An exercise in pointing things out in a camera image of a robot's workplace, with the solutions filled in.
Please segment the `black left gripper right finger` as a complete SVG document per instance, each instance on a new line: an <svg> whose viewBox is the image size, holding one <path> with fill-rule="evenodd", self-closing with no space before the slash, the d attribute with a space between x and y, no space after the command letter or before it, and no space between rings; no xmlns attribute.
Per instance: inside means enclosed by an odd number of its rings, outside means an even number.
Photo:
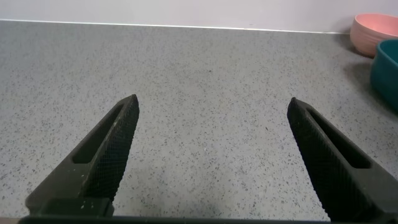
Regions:
<svg viewBox="0 0 398 224"><path fill-rule="evenodd" d="M287 117L317 196L333 222L396 222L397 179L309 104Z"/></svg>

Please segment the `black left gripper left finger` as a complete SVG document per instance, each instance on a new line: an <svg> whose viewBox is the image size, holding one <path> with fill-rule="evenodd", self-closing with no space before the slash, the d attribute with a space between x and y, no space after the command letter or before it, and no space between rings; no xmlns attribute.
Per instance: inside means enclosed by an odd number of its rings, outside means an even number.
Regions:
<svg viewBox="0 0 398 224"><path fill-rule="evenodd" d="M108 111L25 201L31 215L53 199L114 200L123 178L139 119L136 95Z"/></svg>

